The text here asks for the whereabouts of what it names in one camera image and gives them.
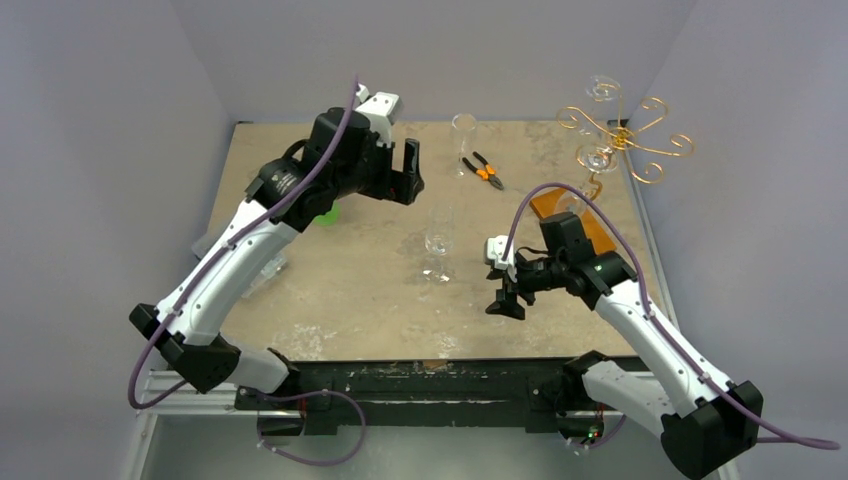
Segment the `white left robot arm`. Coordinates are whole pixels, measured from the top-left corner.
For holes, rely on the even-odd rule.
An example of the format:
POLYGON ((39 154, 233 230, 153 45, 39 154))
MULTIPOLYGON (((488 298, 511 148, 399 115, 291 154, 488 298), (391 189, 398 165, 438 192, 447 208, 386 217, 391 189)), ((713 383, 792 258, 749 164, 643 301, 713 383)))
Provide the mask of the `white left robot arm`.
POLYGON ((318 115, 310 135, 263 165, 221 236, 189 276, 155 305, 140 303, 130 323, 183 383, 205 394, 223 383, 259 391, 272 408, 297 399, 298 382, 279 352, 247 351, 221 334, 224 320, 261 270, 333 203, 360 194, 412 204, 425 183, 420 143, 405 140, 403 167, 392 167, 395 145, 374 120, 334 107, 318 115))

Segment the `clear round wine glass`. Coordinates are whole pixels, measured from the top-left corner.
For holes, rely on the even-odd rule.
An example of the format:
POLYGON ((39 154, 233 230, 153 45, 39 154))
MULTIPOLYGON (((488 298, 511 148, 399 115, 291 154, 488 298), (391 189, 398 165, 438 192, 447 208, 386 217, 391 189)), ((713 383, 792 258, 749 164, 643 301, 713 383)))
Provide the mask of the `clear round wine glass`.
POLYGON ((593 75, 586 88, 590 99, 588 115, 602 127, 618 125, 623 109, 623 93, 620 83, 605 75, 593 75))

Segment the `wooden rack base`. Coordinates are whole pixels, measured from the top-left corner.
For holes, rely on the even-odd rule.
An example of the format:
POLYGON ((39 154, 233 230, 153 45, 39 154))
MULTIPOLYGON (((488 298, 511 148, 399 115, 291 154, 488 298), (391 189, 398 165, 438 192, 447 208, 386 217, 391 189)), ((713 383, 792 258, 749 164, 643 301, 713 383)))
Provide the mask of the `wooden rack base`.
POLYGON ((604 223, 587 203, 574 192, 565 188, 551 188, 535 195, 529 203, 539 220, 553 217, 564 220, 569 226, 579 224, 585 237, 598 254, 615 251, 616 242, 604 223))

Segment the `clear champagne flute with label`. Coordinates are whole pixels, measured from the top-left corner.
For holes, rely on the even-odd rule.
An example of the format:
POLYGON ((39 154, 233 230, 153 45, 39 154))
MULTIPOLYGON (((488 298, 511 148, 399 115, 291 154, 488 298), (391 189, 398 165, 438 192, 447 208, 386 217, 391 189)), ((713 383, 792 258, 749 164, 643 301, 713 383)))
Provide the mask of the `clear champagne flute with label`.
MULTIPOLYGON (((586 175, 575 187, 590 200, 595 200, 603 190, 600 176, 611 173, 618 166, 615 150, 597 142, 586 143, 577 148, 576 159, 586 175)), ((569 212, 580 216, 585 212, 586 207, 586 202, 579 196, 570 190, 564 190, 553 212, 555 214, 569 212)))

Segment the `gold wire glass rack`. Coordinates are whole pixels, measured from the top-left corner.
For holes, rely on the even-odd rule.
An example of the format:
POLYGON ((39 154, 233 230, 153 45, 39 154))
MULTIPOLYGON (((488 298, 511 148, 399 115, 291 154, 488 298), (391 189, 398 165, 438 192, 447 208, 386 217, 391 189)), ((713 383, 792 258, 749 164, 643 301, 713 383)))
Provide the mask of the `gold wire glass rack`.
POLYGON ((644 97, 639 102, 639 108, 653 112, 655 118, 635 129, 630 128, 628 121, 623 118, 624 95, 621 121, 618 125, 610 124, 608 127, 602 127, 594 122, 588 115, 588 111, 573 105, 560 108, 556 114, 556 122, 567 130, 585 136, 587 140, 583 144, 597 142, 612 147, 618 160, 617 168, 620 164, 623 164, 631 179, 643 185, 656 185, 665 178, 663 165, 657 161, 652 161, 646 163, 642 171, 637 171, 630 160, 630 152, 636 150, 659 157, 686 158, 695 153, 695 143, 683 133, 673 133, 669 136, 671 145, 669 150, 642 144, 640 135, 660 125, 669 115, 669 106, 658 97, 644 97))

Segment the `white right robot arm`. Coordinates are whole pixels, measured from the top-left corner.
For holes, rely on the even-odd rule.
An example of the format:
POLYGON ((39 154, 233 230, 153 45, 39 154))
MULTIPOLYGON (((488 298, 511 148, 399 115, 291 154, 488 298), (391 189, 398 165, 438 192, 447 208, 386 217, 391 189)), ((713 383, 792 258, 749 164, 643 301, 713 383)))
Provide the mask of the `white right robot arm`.
POLYGON ((596 253, 581 219, 569 212, 540 223, 546 250, 529 260, 505 235, 484 244, 489 276, 502 282, 486 311, 517 320, 541 291, 564 289, 610 324, 653 374, 654 383, 624 371, 598 353, 573 362, 561 381, 576 407, 592 400, 613 407, 660 440, 672 465, 702 479, 757 442, 753 415, 763 396, 749 381, 736 383, 706 360, 659 311, 646 312, 636 271, 616 252, 596 253))

